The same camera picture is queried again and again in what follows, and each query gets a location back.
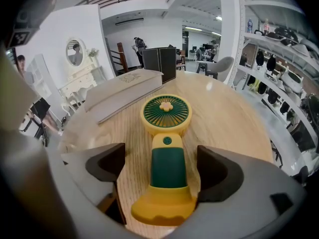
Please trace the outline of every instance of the handheld fan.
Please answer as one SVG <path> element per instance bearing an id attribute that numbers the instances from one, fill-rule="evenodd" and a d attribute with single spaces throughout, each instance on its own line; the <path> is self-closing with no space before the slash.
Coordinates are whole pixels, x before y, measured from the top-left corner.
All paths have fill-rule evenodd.
<path id="1" fill-rule="evenodd" d="M 158 226 L 178 226 L 192 214 L 196 198 L 186 181 L 184 151 L 180 134 L 190 123 L 189 103 L 176 95 L 159 95 L 141 109 L 146 130 L 154 135 L 151 182 L 147 192 L 131 209 L 140 222 Z"/>

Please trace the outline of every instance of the office chair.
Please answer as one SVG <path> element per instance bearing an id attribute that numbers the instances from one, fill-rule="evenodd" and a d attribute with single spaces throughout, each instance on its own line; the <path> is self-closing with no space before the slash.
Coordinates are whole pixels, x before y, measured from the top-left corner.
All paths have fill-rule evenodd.
<path id="1" fill-rule="evenodd" d="M 198 64 L 197 73 L 199 73 L 200 68 L 202 66 L 205 67 L 205 75 L 209 76 L 212 75 L 214 79 L 218 81 L 225 81 L 227 78 L 227 75 L 234 63 L 234 58 L 232 57 L 224 57 L 217 63 L 213 62 L 200 62 Z"/>

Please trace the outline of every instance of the round wooden table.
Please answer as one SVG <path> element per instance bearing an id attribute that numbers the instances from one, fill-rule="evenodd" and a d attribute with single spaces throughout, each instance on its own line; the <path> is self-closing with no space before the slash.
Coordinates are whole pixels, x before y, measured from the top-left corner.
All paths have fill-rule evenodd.
<path id="1" fill-rule="evenodd" d="M 68 122 L 59 149 L 72 152 L 115 142 L 126 145 L 125 166 L 117 185 L 126 217 L 126 228 L 148 238 L 161 238 L 173 228 L 145 225 L 131 216 L 131 205 L 145 193 L 150 182 L 152 137 L 140 119 L 142 104 L 151 96 L 176 94 L 192 107 L 190 125 L 182 137 L 187 181 L 192 195 L 200 190 L 196 169 L 198 145 L 209 145 L 273 162 L 270 140 L 252 107 L 233 89 L 213 78 L 177 71 L 176 79 L 96 125 L 80 108 Z"/>

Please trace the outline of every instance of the bottle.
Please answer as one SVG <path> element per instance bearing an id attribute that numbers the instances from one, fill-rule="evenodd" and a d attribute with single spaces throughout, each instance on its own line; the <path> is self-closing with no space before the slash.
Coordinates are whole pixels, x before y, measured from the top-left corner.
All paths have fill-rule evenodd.
<path id="1" fill-rule="evenodd" d="M 247 23 L 247 33 L 252 33 L 252 32 L 253 32 L 253 22 L 251 21 L 251 18 L 250 18 Z"/>
<path id="2" fill-rule="evenodd" d="M 266 19 L 264 23 L 264 35 L 268 35 L 268 33 L 269 33 L 269 24 L 268 24 L 268 19 Z"/>

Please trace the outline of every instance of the white book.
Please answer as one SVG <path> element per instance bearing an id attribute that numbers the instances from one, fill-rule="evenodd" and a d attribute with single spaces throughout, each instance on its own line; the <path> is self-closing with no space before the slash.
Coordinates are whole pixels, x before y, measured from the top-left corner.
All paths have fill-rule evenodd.
<path id="1" fill-rule="evenodd" d="M 163 73 L 137 69 L 89 89 L 84 109 L 101 123 L 162 87 Z"/>

